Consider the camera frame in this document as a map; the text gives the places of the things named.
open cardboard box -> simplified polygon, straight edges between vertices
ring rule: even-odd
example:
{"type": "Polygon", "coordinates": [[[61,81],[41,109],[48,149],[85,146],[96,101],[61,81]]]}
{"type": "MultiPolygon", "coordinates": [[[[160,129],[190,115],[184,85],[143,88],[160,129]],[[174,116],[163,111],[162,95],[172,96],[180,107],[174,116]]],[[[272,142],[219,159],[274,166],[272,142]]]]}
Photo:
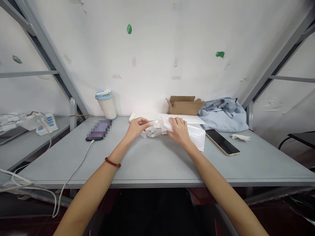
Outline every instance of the open cardboard box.
{"type": "Polygon", "coordinates": [[[195,96],[171,96],[167,100],[168,113],[173,115],[198,115],[200,108],[206,103],[195,96]]]}

green sticker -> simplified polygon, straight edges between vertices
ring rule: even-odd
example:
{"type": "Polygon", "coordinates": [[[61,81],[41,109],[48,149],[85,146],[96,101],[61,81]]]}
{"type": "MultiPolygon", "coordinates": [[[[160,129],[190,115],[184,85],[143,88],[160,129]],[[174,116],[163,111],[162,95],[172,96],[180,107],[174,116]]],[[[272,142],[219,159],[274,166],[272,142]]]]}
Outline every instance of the green sticker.
{"type": "Polygon", "coordinates": [[[224,52],[217,52],[216,57],[224,57],[224,52]]]}
{"type": "Polygon", "coordinates": [[[18,63],[18,64],[22,64],[22,61],[17,57],[17,56],[12,56],[12,59],[16,62],[16,63],[18,63]]]}
{"type": "Polygon", "coordinates": [[[131,34],[131,31],[132,31],[132,28],[131,28],[131,25],[129,24],[129,25],[127,26],[127,33],[128,33],[128,34],[131,34]]]}

hand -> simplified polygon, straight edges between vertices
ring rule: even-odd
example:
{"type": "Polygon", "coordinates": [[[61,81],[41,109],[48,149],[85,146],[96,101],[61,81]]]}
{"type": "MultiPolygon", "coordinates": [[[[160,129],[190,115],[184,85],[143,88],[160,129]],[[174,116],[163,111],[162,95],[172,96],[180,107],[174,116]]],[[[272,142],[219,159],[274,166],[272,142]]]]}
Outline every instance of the hand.
{"type": "Polygon", "coordinates": [[[194,144],[188,133],[187,122],[183,118],[169,118],[172,123],[173,132],[167,131],[167,134],[182,148],[194,144]]]}
{"type": "Polygon", "coordinates": [[[143,117],[135,118],[130,122],[128,131],[125,137],[131,141],[134,141],[142,131],[145,131],[146,128],[149,128],[152,124],[143,117]]]}

smartphone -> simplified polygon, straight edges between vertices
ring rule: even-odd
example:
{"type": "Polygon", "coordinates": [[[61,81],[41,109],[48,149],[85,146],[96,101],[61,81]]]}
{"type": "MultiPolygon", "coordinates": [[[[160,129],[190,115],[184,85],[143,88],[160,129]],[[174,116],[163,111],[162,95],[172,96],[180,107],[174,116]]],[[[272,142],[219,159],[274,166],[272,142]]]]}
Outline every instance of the smartphone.
{"type": "Polygon", "coordinates": [[[233,156],[240,153],[240,151],[234,147],[229,141],[222,137],[214,129],[208,129],[206,131],[206,136],[223,152],[226,156],[233,156]]]}
{"type": "Polygon", "coordinates": [[[12,130],[9,130],[0,135],[0,145],[6,144],[7,142],[17,138],[18,136],[26,133],[28,130],[21,126],[18,126],[12,130]]]}
{"type": "Polygon", "coordinates": [[[86,141],[92,141],[92,140],[103,140],[108,131],[110,130],[110,127],[112,126],[112,120],[100,120],[87,134],[86,141]]]}

red beaded bracelet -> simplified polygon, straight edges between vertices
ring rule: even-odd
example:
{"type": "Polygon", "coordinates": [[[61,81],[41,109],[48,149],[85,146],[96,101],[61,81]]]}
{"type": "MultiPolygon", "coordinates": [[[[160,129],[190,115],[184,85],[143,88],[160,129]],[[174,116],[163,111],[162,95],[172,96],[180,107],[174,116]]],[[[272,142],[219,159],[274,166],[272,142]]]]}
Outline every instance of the red beaded bracelet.
{"type": "Polygon", "coordinates": [[[115,166],[117,168],[120,168],[121,167],[121,164],[115,164],[114,162],[111,162],[107,157],[105,157],[105,161],[109,164],[111,164],[112,166],[115,166]]]}

